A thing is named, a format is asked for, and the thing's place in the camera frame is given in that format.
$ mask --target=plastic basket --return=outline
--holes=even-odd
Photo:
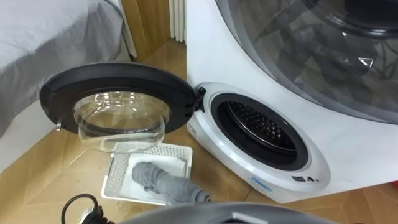
[[[192,148],[177,146],[173,144],[158,144],[157,146],[143,152],[134,152],[132,154],[153,154],[162,156],[172,156],[184,160],[187,165],[185,169],[185,178],[190,178],[192,166]],[[166,205],[166,201],[153,202],[150,200],[138,200],[136,198],[127,198],[120,195],[124,175],[129,165],[129,158],[132,154],[112,154],[108,162],[108,171],[105,175],[102,185],[101,196],[103,198],[123,200],[128,202],[150,203],[154,205]]]

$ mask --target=washing machine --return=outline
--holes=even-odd
[[[57,129],[112,153],[191,135],[279,203],[398,179],[395,1],[188,0],[187,79],[136,63],[51,78]]]
[[[194,138],[279,203],[398,179],[397,1],[187,1]]]

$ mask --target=bed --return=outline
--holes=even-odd
[[[76,65],[128,60],[123,18],[105,0],[12,0],[0,7],[0,172],[54,125],[41,86]]]

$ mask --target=white radiator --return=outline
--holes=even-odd
[[[187,0],[169,0],[170,11],[170,36],[176,41],[183,42],[187,39]]]

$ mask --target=gray towel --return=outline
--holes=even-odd
[[[146,191],[164,195],[168,204],[210,201],[210,196],[191,180],[170,175],[151,162],[138,163],[131,175]]]

